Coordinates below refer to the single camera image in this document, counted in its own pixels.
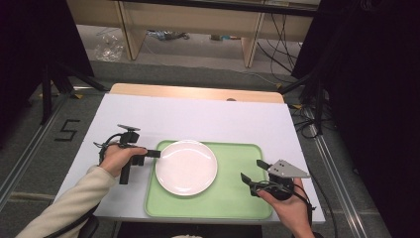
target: human hand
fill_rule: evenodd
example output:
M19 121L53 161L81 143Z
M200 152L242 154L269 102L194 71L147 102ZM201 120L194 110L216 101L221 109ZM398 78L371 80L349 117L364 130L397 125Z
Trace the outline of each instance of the human hand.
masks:
M111 176L117 177L123 166L134 155L145 155L148 152L145 148L133 147L122 149L118 145L110 145L105 152L104 161L99 165Z
M300 178L295 178L293 182L303 188ZM294 191L307 198L305 192L299 187L295 186ZM258 191L258 195L274 208L280 221L295 238L314 237L308 221L307 205L299 197L292 195L288 200L280 201L264 190Z

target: wire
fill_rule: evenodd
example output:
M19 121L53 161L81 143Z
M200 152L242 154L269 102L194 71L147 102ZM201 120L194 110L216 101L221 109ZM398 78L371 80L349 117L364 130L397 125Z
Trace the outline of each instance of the wire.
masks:
M278 63L280 66L282 66L284 69L286 69L288 72L291 72L291 69L290 68L288 68L286 65L284 65L284 64L282 64L280 61L278 61L277 59L275 59L273 56L274 56L274 54L272 55L272 56L270 56L264 49L263 49L263 47L262 47L262 45L260 45L260 43L257 43L257 45L260 47L260 49L265 53L265 55L267 56L267 57L269 57L270 59L271 59L271 65L270 65L270 69L271 69L271 73L272 74L274 74L273 72L272 72L272 62L273 61L275 61L276 63Z
M287 56L287 53L285 53L285 52L282 52L281 50L279 50L279 49L276 49L275 48L275 46L273 46L272 44L271 44L271 42L268 40L268 39L265 39L266 40L266 42L275 50L275 51L277 51L278 53L281 53L281 54L283 54L283 55L286 55Z
M281 43L283 44L284 49L286 50L286 55L287 55L287 59L288 59L288 61L290 63L290 66L292 68L294 68L294 62L291 59L291 55L290 55L290 53L288 51L288 48L287 48L286 31L285 31L285 24L286 24L286 17L287 16L286 15L282 15L282 18L283 18L282 20L283 21L282 21L282 28L281 28L281 32L280 32L278 30L277 24L275 23L273 14L271 13L270 15L271 15L272 21L274 23L275 29L277 30L277 33L278 33L278 36L279 36L279 40L281 41Z

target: black clamp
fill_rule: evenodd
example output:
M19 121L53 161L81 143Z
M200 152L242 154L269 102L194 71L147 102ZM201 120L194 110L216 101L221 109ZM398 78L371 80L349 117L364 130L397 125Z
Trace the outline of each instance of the black clamp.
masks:
M264 161L257 160L257 166L268 171L271 165ZM290 191L294 191L292 178L282 178L273 174L268 174L269 181L252 181L246 175L241 173L241 180L250 187L252 196L259 196L257 191L266 190L277 200L287 200L292 196Z
M269 165L262 160L257 160L257 166L268 172L269 181L255 182L241 173L241 180L250 187L251 195L259 197L257 191L260 189L269 192L277 200L288 200L292 195L295 195L306 204L308 221L309 224L312 225L312 211L316 207L312 207L305 190L294 184L292 179L310 178L310 175L284 160L279 160L274 165ZM299 187L299 189L302 189L307 198L294 191L296 186Z
M111 136L104 144L97 144L94 143L97 147L101 148L99 151L99 165L103 162L105 158L105 152L108 147L112 145L117 145L120 148L136 148L133 144L137 143L139 140L139 134L135 131L140 131L140 129L135 127L129 127L118 124L119 127L124 128L127 132L122 134L115 134ZM119 142L111 142L112 139L120 137ZM129 176L130 176L130 167L131 166L143 166L145 164L145 157L149 158L160 158L160 151L155 150L148 150L145 155L134 155L130 158L130 160L123 166L121 169L120 175L120 184L128 184L129 183Z

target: floor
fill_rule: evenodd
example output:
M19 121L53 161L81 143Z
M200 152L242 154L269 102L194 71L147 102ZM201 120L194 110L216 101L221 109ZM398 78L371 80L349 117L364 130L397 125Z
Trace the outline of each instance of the floor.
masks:
M110 65L104 64L105 62L96 58L95 48L103 45L104 36L114 36L121 43L121 31L88 26L78 26L78 29L92 65L95 68ZM275 56L286 67L292 68L289 57L283 53L273 53L273 47L276 47L277 44L278 49L285 52L282 42L260 40L262 49L257 49L253 66L245 68L240 41L226 39L214 41L208 35L188 34L188 36L187 40L180 38L167 41L159 41L152 36L146 37L140 56L136 60L128 60L125 52L122 52L119 60L113 63L129 65L130 68L136 67L136 65L171 68L179 66L181 71L193 68L193 73L197 73L197 76L203 78L206 75L205 73L199 74L200 71L202 73L202 71L211 70L211 73L220 73L217 75L224 75L225 72L230 73L229 75L236 73L243 75L244 78L245 75L248 76L247 80L254 84L260 83L266 90L275 90L281 84L293 80L287 69L272 62L262 50L264 49L270 56ZM294 57L298 56L300 43L287 43L286 46L292 56L291 60L294 60ZM130 77L125 71L120 73L121 77ZM98 70L97 75L104 80L104 83L115 82L112 78L107 78L107 73L103 71L101 74ZM78 80L75 80L73 85L78 89L86 86ZM286 103L297 104L296 95L298 92L299 88L284 95ZM99 105L103 95L90 91L84 93L85 100L83 101L71 97L63 99L63 95L57 94L54 103L62 105L60 110L56 108L60 113L54 115L51 127L41 137L40 144L35 145L37 150L28 154L25 149L28 145L34 144L32 137L28 135L37 135L40 127L39 120L42 116L42 100L39 93L39 91L35 92L30 99L32 106L22 113L22 119L14 125L15 133L10 135L10 141L0 152L2 158L8 158L7 165L9 165L4 167L6 169L2 169L1 179L6 178L8 171L13 168L12 165L18 162L23 155L32 160L32 163L26 168L25 174L19 178L7 204L1 210L0 237L14 237L25 224L52 202L56 190L83 140L83 132L87 131L90 125L89 120L94 117L95 108ZM297 125L311 117L312 112L310 105L305 110L290 109L292 119ZM324 117L329 118L328 110L324 112ZM71 118L82 118L81 122L77 123L78 133L66 146L62 144L55 146L58 145L56 139L57 135L60 135L59 130L62 125L58 122ZM318 180L316 182L317 194L327 219L325 224L314 225L314 230L324 234L325 237L335 237L336 232L340 234L340 237L390 237L363 182L353 171L351 159L340 139L339 132L334 127L334 122L326 122L323 124L323 128L324 135L314 139L310 138L314 133L313 127L299 130L299 126L296 126L308 167L312 171L314 180ZM42 165L43 168L39 169L37 165ZM95 237L116 237L119 225L119 222L101 220L101 226ZM262 230L263 237L266 238L290 236L280 224L264 226Z

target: beige sleeve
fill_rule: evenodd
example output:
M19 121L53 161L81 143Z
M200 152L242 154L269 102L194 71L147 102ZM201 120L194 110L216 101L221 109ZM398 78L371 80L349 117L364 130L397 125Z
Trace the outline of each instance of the beige sleeve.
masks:
M17 237L45 237L56 232L98 204L115 183L115 179L102 168L90 168L73 188L31 221ZM61 237L77 237L81 227L79 225Z

